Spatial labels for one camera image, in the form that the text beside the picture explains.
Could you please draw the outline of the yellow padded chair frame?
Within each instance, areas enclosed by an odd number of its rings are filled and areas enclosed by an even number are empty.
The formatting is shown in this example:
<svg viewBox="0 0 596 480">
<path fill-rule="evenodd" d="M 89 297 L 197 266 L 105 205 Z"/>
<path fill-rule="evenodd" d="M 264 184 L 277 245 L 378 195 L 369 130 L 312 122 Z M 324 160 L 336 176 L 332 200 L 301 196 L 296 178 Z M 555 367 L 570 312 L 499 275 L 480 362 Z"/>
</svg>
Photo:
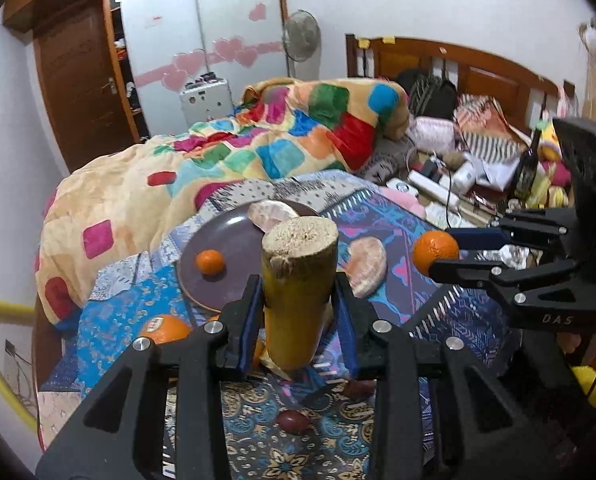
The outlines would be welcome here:
<svg viewBox="0 0 596 480">
<path fill-rule="evenodd" d="M 0 398 L 32 434 L 37 428 L 37 408 L 31 358 L 19 352 L 14 340 L 31 329 L 34 312 L 27 304 L 0 300 Z"/>
</svg>

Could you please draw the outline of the rough-skinned orange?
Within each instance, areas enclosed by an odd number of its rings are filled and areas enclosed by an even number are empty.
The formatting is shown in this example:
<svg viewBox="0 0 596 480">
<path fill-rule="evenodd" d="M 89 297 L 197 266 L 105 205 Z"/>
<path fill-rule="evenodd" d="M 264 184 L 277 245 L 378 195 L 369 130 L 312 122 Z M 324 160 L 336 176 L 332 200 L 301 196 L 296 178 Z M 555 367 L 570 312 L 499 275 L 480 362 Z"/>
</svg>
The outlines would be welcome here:
<svg viewBox="0 0 596 480">
<path fill-rule="evenodd" d="M 412 259 L 416 270 L 429 276 L 432 263 L 439 259 L 460 258 L 460 248 L 453 236 L 444 231 L 427 231 L 415 240 Z"/>
</svg>

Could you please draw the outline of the dark purple round plate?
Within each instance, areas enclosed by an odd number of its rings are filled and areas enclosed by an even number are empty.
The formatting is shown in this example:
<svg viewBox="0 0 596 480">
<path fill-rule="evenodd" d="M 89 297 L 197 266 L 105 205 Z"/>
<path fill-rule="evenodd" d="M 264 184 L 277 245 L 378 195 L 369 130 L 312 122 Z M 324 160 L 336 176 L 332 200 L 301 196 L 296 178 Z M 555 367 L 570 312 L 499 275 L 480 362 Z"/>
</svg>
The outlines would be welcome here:
<svg viewBox="0 0 596 480">
<path fill-rule="evenodd" d="M 251 203 L 221 212 L 191 235 L 176 263 L 184 297 L 195 306 L 219 314 L 225 304 L 241 297 L 251 274 L 261 271 L 264 233 L 249 219 Z M 200 252 L 216 250 L 224 261 L 221 274 L 204 276 L 196 263 Z"/>
</svg>

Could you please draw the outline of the white box appliance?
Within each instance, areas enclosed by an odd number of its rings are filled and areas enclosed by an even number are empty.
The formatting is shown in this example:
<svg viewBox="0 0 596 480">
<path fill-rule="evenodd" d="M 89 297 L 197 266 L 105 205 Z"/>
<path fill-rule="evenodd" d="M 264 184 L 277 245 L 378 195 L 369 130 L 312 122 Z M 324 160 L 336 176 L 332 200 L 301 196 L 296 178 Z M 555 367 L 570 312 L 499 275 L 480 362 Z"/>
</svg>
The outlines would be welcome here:
<svg viewBox="0 0 596 480">
<path fill-rule="evenodd" d="M 234 109 L 228 81 L 213 72 L 187 82 L 179 92 L 179 101 L 188 127 L 197 122 L 224 118 Z"/>
</svg>

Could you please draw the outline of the patterned blue bed cloth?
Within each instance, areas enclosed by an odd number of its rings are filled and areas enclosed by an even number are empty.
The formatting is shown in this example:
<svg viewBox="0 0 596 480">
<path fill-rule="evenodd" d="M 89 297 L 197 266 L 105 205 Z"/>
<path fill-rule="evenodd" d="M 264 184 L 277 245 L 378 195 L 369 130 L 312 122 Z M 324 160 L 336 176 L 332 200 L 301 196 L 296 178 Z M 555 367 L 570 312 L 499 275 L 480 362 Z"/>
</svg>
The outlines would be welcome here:
<svg viewBox="0 0 596 480">
<path fill-rule="evenodd" d="M 41 479 L 416 479 L 465 466 L 514 405 L 519 335 L 481 286 L 443 284 L 458 239 L 391 200 L 341 200 L 260 229 L 203 223 L 77 324 L 80 395 Z"/>
</svg>

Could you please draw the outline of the white power strip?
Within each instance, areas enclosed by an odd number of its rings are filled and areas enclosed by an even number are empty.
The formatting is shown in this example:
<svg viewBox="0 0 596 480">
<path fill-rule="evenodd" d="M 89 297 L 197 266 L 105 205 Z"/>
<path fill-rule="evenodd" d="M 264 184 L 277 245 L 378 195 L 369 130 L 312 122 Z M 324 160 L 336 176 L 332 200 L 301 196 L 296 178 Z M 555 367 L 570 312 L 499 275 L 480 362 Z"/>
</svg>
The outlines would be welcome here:
<svg viewBox="0 0 596 480">
<path fill-rule="evenodd" d="M 418 171 L 411 170 L 406 178 L 409 184 L 412 184 L 418 191 L 435 198 L 451 210 L 458 210 L 460 199 L 447 188 L 443 188 L 439 183 L 423 176 Z"/>
</svg>

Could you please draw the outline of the colourful patchwork blanket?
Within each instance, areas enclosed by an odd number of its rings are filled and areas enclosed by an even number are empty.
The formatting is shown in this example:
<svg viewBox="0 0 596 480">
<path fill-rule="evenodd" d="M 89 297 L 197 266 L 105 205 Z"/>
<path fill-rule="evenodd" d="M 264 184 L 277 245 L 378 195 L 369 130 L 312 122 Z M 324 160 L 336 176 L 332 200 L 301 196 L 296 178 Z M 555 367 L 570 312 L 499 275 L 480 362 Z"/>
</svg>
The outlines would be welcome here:
<svg viewBox="0 0 596 480">
<path fill-rule="evenodd" d="M 274 78 L 248 87 L 232 115 L 104 155 L 64 178 L 35 260 L 48 322 L 66 330 L 99 270 L 162 240 L 222 186 L 360 170 L 381 138 L 399 141 L 409 97 L 394 81 Z"/>
</svg>

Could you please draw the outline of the small tangerine on plate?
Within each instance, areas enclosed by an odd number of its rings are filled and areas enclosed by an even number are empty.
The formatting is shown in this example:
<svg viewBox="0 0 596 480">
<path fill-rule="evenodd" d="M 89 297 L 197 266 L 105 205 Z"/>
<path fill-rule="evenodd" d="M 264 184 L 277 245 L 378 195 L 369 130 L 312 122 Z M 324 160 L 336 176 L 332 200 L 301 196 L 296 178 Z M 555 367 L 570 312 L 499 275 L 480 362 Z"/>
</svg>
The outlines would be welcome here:
<svg viewBox="0 0 596 480">
<path fill-rule="evenodd" d="M 196 266 L 202 275 L 215 276 L 224 272 L 226 262 L 218 250 L 206 249 L 196 256 Z"/>
</svg>

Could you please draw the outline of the dark red small fruit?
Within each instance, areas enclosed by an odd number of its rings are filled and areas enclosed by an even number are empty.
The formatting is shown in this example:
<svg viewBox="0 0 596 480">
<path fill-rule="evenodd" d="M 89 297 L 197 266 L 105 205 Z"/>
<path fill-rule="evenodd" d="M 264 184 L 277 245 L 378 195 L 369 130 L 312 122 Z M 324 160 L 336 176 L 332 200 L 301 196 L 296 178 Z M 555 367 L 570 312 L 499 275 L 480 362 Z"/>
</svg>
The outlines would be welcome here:
<svg viewBox="0 0 596 480">
<path fill-rule="evenodd" d="M 305 434 L 311 428 L 310 419 L 296 410 L 279 412 L 276 423 L 287 434 Z"/>
</svg>

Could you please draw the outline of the wooden bed headboard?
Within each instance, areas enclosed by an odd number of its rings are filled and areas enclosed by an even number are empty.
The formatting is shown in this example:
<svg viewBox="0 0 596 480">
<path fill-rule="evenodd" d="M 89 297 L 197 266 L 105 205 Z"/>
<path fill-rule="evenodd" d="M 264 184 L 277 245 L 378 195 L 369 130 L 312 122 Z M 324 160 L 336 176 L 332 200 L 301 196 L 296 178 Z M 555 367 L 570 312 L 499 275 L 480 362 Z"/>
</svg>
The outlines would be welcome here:
<svg viewBox="0 0 596 480">
<path fill-rule="evenodd" d="M 554 110 L 560 92 L 570 98 L 575 86 L 556 84 L 502 56 L 448 42 L 404 37 L 345 35 L 349 77 L 394 80 L 405 70 L 452 81 L 459 94 L 491 96 L 515 128 L 528 131 L 545 110 Z"/>
</svg>

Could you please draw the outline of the standing electric fan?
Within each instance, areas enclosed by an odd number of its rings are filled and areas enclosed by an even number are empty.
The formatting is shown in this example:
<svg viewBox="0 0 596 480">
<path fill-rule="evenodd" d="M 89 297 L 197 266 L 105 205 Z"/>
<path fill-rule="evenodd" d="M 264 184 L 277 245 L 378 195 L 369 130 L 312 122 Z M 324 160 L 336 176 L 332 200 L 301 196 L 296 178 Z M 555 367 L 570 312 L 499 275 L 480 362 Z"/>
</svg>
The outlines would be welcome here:
<svg viewBox="0 0 596 480">
<path fill-rule="evenodd" d="M 283 47 L 290 76 L 302 80 L 319 78 L 322 35 L 312 13 L 299 9 L 289 15 L 283 29 Z"/>
</svg>

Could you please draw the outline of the dark glass bottle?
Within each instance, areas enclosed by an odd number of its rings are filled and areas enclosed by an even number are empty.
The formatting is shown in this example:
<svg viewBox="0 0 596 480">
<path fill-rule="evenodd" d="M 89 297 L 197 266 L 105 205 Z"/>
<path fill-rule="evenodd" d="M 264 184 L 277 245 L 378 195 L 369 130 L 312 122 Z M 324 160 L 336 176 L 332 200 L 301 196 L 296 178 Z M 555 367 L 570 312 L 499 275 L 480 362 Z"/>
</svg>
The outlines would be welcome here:
<svg viewBox="0 0 596 480">
<path fill-rule="evenodd" d="M 539 163 L 538 148 L 541 134 L 542 132 L 540 129 L 533 131 L 531 144 L 529 145 L 529 148 L 522 153 L 522 157 L 520 157 L 516 170 L 513 197 L 522 202 L 526 202 L 527 198 L 530 196 L 533 181 L 537 174 Z"/>
</svg>

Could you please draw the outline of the brown wooden door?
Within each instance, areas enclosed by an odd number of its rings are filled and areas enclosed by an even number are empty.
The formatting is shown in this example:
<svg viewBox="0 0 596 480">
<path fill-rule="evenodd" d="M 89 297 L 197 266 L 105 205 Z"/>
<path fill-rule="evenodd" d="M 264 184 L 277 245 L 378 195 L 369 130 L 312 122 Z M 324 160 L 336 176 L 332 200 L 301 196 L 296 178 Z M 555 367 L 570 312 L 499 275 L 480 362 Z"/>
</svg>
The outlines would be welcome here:
<svg viewBox="0 0 596 480">
<path fill-rule="evenodd" d="M 135 144 L 111 55 L 106 0 L 45 0 L 33 27 L 38 82 L 69 171 Z"/>
</svg>

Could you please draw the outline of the large orange with sticker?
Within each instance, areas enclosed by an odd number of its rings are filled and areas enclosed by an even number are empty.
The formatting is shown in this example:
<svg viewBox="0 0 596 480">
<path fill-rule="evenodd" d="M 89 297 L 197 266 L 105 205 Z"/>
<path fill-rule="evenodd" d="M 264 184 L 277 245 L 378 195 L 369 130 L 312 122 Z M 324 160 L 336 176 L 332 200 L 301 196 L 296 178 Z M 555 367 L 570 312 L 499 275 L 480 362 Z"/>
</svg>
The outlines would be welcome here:
<svg viewBox="0 0 596 480">
<path fill-rule="evenodd" d="M 191 326 L 174 315 L 160 314 L 149 318 L 142 326 L 139 336 L 150 338 L 155 344 L 185 339 L 191 333 Z"/>
</svg>

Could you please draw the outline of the white wardrobe with hearts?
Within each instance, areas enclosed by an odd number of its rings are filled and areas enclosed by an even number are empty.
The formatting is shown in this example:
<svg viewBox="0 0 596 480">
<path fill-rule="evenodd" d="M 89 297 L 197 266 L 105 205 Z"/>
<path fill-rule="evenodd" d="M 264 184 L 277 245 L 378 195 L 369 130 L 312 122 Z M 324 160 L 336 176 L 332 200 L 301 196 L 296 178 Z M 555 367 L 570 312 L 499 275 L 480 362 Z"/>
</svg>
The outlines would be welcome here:
<svg viewBox="0 0 596 480">
<path fill-rule="evenodd" d="M 148 131 L 182 133 L 181 94 L 212 72 L 231 102 L 256 82 L 288 73 L 281 0 L 120 0 L 130 69 Z"/>
</svg>

